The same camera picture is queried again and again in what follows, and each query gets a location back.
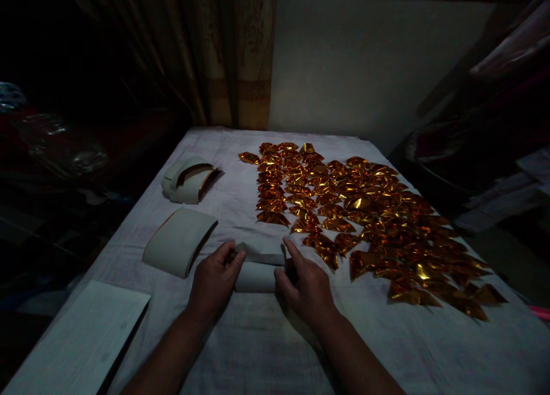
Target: beige wall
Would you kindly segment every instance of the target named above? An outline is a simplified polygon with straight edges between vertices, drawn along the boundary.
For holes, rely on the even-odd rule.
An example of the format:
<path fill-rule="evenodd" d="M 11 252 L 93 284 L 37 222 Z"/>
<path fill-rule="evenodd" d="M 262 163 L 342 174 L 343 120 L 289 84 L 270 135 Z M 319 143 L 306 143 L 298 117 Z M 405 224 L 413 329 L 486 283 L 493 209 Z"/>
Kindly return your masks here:
<path fill-rule="evenodd" d="M 521 8 L 278 0 L 269 128 L 359 136 L 389 155 L 441 111 Z"/>

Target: right hand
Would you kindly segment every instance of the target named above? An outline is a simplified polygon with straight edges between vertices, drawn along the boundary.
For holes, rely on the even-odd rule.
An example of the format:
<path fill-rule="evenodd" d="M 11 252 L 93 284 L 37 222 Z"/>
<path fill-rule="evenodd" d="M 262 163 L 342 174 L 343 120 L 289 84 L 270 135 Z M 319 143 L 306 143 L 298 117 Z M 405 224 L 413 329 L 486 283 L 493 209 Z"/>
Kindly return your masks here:
<path fill-rule="evenodd" d="M 288 276 L 275 269 L 277 286 L 288 305 L 313 330 L 323 325 L 330 325 L 331 320 L 339 314 L 332 299 L 331 284 L 328 275 L 317 264 L 305 259 L 290 240 L 283 238 L 296 271 L 298 282 L 292 285 Z"/>

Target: white tablecloth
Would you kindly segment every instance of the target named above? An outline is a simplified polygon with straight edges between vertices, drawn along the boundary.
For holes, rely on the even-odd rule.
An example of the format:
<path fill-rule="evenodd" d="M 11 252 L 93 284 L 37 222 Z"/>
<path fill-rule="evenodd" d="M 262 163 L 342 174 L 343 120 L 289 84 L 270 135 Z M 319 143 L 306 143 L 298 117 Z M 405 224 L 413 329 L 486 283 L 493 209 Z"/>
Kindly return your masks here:
<path fill-rule="evenodd" d="M 56 318 L 91 279 L 152 295 L 110 393 L 121 391 L 186 307 L 197 266 L 189 278 L 180 279 L 142 262 L 153 233 L 181 207 L 161 194 L 160 178 L 165 170 L 179 159 L 201 156 L 225 172 L 198 205 L 186 206 L 218 218 L 200 261 L 226 240 L 288 235 L 284 226 L 256 222 L 258 171 L 238 158 L 241 152 L 258 153 L 263 142 L 285 141 L 312 143 L 326 163 L 333 159 L 345 163 L 351 156 L 361 156 L 389 165 L 371 143 L 354 137 L 224 128 L 187 132 Z M 292 223 L 294 216 L 287 216 Z M 337 234 L 326 233 L 331 238 Z M 329 272 L 314 250 L 301 244 L 304 237 L 291 235 L 304 256 Z M 347 260 L 329 276 L 336 305 L 407 393 L 550 393 L 550 331 L 497 276 L 485 280 L 510 303 L 484 307 L 488 323 L 475 321 L 447 304 L 442 309 L 428 309 L 389 303 L 390 281 L 366 274 L 351 283 Z M 318 343 L 308 329 L 295 315 L 287 318 L 274 295 L 233 294 L 182 393 L 333 393 L 331 367 L 314 347 L 318 348 Z"/>

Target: wrinkled cloth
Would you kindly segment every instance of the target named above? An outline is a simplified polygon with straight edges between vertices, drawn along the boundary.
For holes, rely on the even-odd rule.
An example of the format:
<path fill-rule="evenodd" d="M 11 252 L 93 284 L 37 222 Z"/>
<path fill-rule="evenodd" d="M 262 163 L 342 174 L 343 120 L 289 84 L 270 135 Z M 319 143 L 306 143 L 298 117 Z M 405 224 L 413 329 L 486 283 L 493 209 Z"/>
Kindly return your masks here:
<path fill-rule="evenodd" d="M 285 226 L 257 222 L 257 167 L 238 157 L 246 151 L 258 153 L 264 142 L 293 142 L 300 147 L 312 143 L 325 157 L 325 164 L 334 159 L 345 163 L 351 156 L 360 156 L 391 165 L 371 143 L 354 137 L 190 129 L 56 318 L 66 312 L 91 279 L 152 295 L 110 394 L 122 390 L 185 309 L 195 269 L 202 259 L 226 240 L 289 235 Z M 142 255 L 157 228 L 182 206 L 162 196 L 160 180 L 172 163 L 190 156 L 202 157 L 224 175 L 199 204 L 184 205 L 216 216 L 218 225 L 190 276 L 180 279 L 145 265 Z M 403 176 L 398 177 L 411 187 Z M 285 216 L 291 224 L 297 219 L 288 212 Z M 324 233 L 331 240 L 338 235 L 327 230 Z M 446 303 L 442 303 L 443 308 L 430 309 L 388 304 L 388 279 L 373 278 L 369 273 L 351 283 L 348 259 L 342 259 L 340 269 L 330 273 L 315 250 L 302 244 L 307 235 L 294 233 L 290 238 L 306 258 L 328 273 L 336 306 L 407 394 L 549 392 L 550 331 L 496 275 L 484 279 L 510 304 L 484 306 L 490 322 L 476 322 Z M 361 242 L 357 248 L 367 246 Z M 339 390 L 333 374 L 312 333 L 295 314 L 285 317 L 273 294 L 233 294 L 181 393 L 331 394 Z"/>

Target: curved paper piece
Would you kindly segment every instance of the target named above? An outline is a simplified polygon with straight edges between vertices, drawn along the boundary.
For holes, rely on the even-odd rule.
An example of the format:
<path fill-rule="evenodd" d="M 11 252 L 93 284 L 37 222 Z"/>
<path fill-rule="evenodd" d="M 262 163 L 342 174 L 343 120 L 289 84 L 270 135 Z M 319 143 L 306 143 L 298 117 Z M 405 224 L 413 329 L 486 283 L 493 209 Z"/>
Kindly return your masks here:
<path fill-rule="evenodd" d="M 175 203 L 197 204 L 206 180 L 217 170 L 199 156 L 175 162 L 160 182 L 163 195 Z"/>
<path fill-rule="evenodd" d="M 174 212 L 153 235 L 143 252 L 143 262 L 160 270 L 187 278 L 193 256 L 216 218 L 191 209 Z"/>
<path fill-rule="evenodd" d="M 246 262 L 284 266 L 286 249 L 270 238 L 247 238 L 235 241 L 235 252 L 246 251 Z"/>
<path fill-rule="evenodd" d="M 275 268 L 270 264 L 244 261 L 239 277 L 235 282 L 235 291 L 242 293 L 274 293 L 276 283 L 273 271 Z"/>

